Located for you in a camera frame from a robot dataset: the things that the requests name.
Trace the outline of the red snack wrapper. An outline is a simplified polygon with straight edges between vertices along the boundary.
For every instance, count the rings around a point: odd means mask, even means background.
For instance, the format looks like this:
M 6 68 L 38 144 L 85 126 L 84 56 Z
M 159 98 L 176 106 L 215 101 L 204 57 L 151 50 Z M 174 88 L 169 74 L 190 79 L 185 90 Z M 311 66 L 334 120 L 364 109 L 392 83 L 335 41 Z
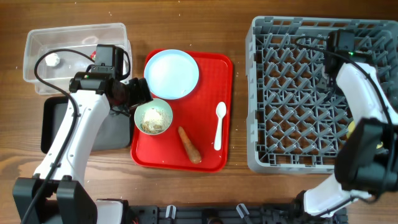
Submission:
M 94 51 L 94 52 L 90 55 L 90 58 L 93 59 L 93 60 L 95 60 L 95 58 L 96 58 L 96 51 Z

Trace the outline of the yellow plastic cup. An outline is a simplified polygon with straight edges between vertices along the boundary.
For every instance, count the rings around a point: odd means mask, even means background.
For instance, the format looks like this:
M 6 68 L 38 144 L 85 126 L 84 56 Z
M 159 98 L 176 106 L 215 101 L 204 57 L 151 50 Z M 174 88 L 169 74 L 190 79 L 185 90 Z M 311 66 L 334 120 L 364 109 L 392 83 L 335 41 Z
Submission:
M 347 132 L 347 134 L 346 134 L 346 137 L 349 139 L 349 137 L 351 136 L 351 134 L 353 133 L 353 131 L 354 131 L 354 129 L 355 129 L 355 122 L 354 121 L 352 121 L 352 122 L 350 122 L 350 124 L 348 125 L 348 132 Z M 380 148 L 382 148 L 383 147 L 383 142 L 381 142 L 380 144 L 378 144 L 377 146 L 376 146 L 376 148 L 377 149 L 380 149 Z

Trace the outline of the white plastic spoon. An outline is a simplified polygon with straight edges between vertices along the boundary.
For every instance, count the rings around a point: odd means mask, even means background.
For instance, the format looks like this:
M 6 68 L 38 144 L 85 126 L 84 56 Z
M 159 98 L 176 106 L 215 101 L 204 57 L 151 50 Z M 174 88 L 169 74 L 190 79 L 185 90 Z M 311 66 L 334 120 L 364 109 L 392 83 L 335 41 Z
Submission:
M 216 107 L 216 116 L 218 118 L 215 140 L 214 140 L 214 149 L 216 151 L 221 150 L 222 125 L 223 125 L 223 118 L 225 117 L 225 115 L 226 115 L 226 104 L 225 104 L 225 102 L 221 101 L 218 103 L 218 105 Z

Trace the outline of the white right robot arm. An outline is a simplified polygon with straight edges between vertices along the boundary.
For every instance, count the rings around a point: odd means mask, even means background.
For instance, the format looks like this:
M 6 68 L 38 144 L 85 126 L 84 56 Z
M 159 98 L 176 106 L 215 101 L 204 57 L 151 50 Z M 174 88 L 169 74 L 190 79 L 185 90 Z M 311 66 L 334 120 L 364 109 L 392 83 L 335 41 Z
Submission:
M 336 76 L 354 119 L 334 173 L 303 195 L 306 215 L 329 218 L 357 201 L 397 191 L 397 113 L 366 63 L 344 63 Z

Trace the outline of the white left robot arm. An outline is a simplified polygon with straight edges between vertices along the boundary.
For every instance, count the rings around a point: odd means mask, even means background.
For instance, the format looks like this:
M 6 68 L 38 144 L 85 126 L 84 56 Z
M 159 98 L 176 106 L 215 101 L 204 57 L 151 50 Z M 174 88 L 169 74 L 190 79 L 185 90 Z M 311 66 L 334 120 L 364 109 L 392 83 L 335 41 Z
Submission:
M 68 109 L 46 157 L 31 178 L 20 177 L 13 197 L 22 223 L 125 223 L 129 204 L 94 201 L 84 175 L 97 133 L 111 107 L 152 101 L 146 79 L 127 85 L 110 73 L 78 72 L 70 80 Z

